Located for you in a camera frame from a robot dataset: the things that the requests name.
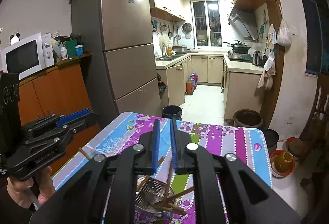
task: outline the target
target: colorful tablecloth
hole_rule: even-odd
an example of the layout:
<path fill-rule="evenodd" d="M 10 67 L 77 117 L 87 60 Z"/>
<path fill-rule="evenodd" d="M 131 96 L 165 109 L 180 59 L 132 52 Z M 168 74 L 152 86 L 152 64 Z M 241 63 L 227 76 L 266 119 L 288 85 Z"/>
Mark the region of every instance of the colorful tablecloth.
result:
<path fill-rule="evenodd" d="M 113 120 L 106 128 L 98 133 L 84 148 L 87 153 L 103 153 L 106 156 L 121 153 L 125 148 L 138 143 L 139 137 L 153 129 L 155 119 L 161 122 L 159 159 L 166 156 L 157 169 L 156 179 L 166 182 L 171 160 L 170 121 L 144 114 L 125 112 Z M 205 147 L 210 153 L 224 156 L 227 153 L 236 154 L 250 169 L 262 180 L 272 187 L 272 176 L 269 164 L 269 156 L 263 133 L 258 129 L 226 127 L 202 123 L 177 121 L 179 130 L 191 135 L 192 142 Z M 68 181 L 88 160 L 77 153 L 58 173 L 53 177 L 54 186 L 58 190 Z M 172 176 L 171 187 L 175 193 L 179 193 L 193 186 L 192 175 Z M 195 224 L 194 192 L 181 198 L 182 208 L 187 215 L 175 215 L 172 220 L 164 224 Z M 136 213 L 136 223 L 153 223 L 155 219 Z"/>

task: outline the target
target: wooden chair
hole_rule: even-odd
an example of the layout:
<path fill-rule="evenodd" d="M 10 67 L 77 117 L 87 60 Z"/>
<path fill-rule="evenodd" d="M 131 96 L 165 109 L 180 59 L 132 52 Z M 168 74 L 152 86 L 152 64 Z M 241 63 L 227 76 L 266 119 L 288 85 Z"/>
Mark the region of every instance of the wooden chair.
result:
<path fill-rule="evenodd" d="M 320 73 L 317 78 L 315 98 L 310 116 L 300 135 L 311 150 L 316 141 L 324 140 L 329 120 L 329 74 Z"/>

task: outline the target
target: refrigerator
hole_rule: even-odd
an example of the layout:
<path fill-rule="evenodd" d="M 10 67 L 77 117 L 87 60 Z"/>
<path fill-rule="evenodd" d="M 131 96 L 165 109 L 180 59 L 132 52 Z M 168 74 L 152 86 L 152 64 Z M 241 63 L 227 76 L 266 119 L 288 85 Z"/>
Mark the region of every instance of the refrigerator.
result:
<path fill-rule="evenodd" d="M 81 34 L 81 70 L 104 128 L 120 113 L 161 116 L 149 0 L 73 0 L 72 33 Z"/>

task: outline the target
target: orange cabinet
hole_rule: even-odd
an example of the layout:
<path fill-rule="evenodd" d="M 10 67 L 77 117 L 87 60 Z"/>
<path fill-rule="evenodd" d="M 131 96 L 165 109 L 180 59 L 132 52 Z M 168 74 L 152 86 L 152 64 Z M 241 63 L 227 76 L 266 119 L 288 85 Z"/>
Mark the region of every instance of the orange cabinet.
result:
<path fill-rule="evenodd" d="M 79 63 L 53 70 L 19 87 L 19 114 L 22 125 L 43 116 L 68 115 L 92 109 Z M 66 155 L 51 165 L 55 173 L 100 131 L 96 124 L 75 135 Z"/>

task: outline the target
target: refrigerator drawer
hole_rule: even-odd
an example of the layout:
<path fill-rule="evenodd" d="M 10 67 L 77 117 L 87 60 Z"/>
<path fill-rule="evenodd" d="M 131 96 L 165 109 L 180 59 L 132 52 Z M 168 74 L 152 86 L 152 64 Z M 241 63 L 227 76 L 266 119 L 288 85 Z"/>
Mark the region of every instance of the refrigerator drawer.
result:
<path fill-rule="evenodd" d="M 117 49 L 104 54 L 114 100 L 157 77 L 152 44 Z"/>
<path fill-rule="evenodd" d="M 149 0 L 101 0 L 105 51 L 153 42 Z"/>
<path fill-rule="evenodd" d="M 115 101 L 119 113 L 134 112 L 153 116 L 161 116 L 161 101 L 158 79 L 141 86 L 139 89 Z"/>

